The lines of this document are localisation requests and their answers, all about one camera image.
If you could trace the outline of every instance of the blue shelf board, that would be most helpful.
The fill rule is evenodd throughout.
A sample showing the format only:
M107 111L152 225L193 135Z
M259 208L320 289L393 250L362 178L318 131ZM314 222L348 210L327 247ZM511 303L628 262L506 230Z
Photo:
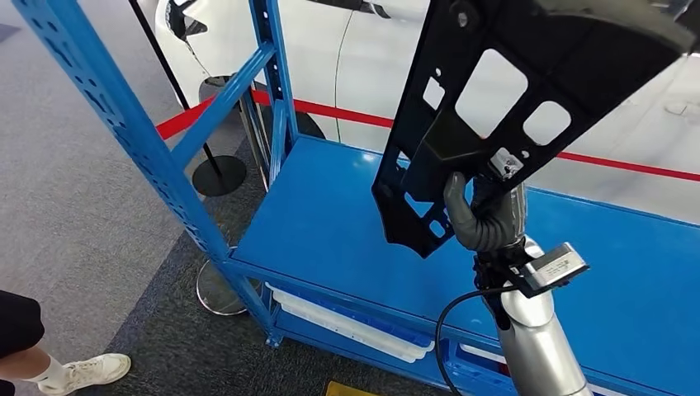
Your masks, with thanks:
M427 259L386 242L371 195L381 156L300 138L233 259L272 284L312 290L425 331L472 291L472 253L453 238ZM528 192L527 233L547 250L571 242L591 270L555 292L556 312L592 382L633 394L693 394L700 351L694 290L700 229L546 191ZM447 319L447 336L498 352L477 299Z

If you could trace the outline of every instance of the blue metal shelf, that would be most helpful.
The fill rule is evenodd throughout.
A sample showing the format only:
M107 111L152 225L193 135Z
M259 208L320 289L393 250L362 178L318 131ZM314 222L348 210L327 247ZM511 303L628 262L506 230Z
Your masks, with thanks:
M247 281L254 276L300 289L421 332L433 330L448 301L473 290L471 254L454 241L427 260L385 242L370 193L377 154L298 135L277 0L249 2L259 48L171 152L75 0L13 0L270 344L288 336L443 386L433 354L407 364L286 313L273 315ZM232 253L182 170L260 70L273 105L274 183ZM700 318L688 294L700 279L700 229L542 191L529 198L528 232L544 248L570 240L593 267L556 294L560 320L591 381L628 394L696 393ZM476 394L513 392L505 377L455 357L458 342L499 352L479 301L455 309L443 334L458 386Z
M272 285L310 290L430 332L449 301L474 289L472 255L456 240L425 260L385 242L370 190L380 158L300 138L233 259ZM545 191L530 190L528 199L528 234L545 249L570 241L591 264L555 292L560 321L591 382L627 394L692 394L689 362L700 334L691 329L700 318L689 317L694 302L681 295L700 279L700 229ZM446 324L446 337L500 353L493 319L479 300L455 308Z

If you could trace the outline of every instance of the car body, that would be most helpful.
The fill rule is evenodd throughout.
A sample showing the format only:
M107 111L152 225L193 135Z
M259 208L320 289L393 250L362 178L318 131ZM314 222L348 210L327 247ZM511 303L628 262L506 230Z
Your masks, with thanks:
M282 29L295 98L394 118L428 4L429 0L373 0L373 4L357 0L281 0ZM656 4L673 14L683 11L686 5L687 0ZM160 0L155 33L189 106L200 102L204 81L235 73L257 48L246 0ZM517 69L514 73L513 66L498 56L485 56L480 66L482 63L481 72L477 73L478 66L474 81L468 84L469 95L462 95L465 100L461 99L456 109L475 130L488 134L513 104L509 95L523 89L523 82ZM259 74L256 81L264 83L264 76ZM430 102L434 95L435 91L427 89L424 97ZM568 150L700 173L698 103L700 57L689 54L621 104ZM545 109L536 117L530 128L531 137L546 138L552 125L560 122L565 127L567 115L562 118L557 111ZM322 115L310 118L326 139L377 152L383 151L390 132L387 128ZM531 181L535 186L565 194L700 223L700 211L693 199L700 195L700 184L692 181L559 159Z

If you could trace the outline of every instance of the black plastic panel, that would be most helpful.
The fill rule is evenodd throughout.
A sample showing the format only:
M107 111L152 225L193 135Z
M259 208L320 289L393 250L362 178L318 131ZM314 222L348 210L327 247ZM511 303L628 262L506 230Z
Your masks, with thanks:
M432 0L372 193L386 238L426 257L452 235L442 189L451 172L482 175L502 195L579 138L693 44L693 34L636 0ZM485 50L494 49L527 77L527 90L486 139L455 105ZM444 89L434 110L428 80ZM566 109L570 125L538 145L523 123L545 101ZM494 165L499 149L512 156ZM403 169L400 153L409 159ZM515 168L509 164L516 163ZM433 208L418 216L408 192ZM497 196L490 197L488 202ZM444 228L438 237L434 221Z

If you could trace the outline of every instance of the blue shelf post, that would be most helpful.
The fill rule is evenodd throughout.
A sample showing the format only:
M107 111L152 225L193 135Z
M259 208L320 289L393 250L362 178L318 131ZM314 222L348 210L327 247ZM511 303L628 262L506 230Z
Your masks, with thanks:
M281 334L274 328L267 305L235 265L226 261L230 246L183 174L185 166L261 70L267 77L273 113L283 121L274 123L273 134L275 139L281 139L280 147L284 148L277 150L277 157L273 158L276 172L296 140L298 132L277 0L250 0L258 49L172 152L161 140L76 0L12 2L197 246L238 293L266 332L267 342L279 345Z

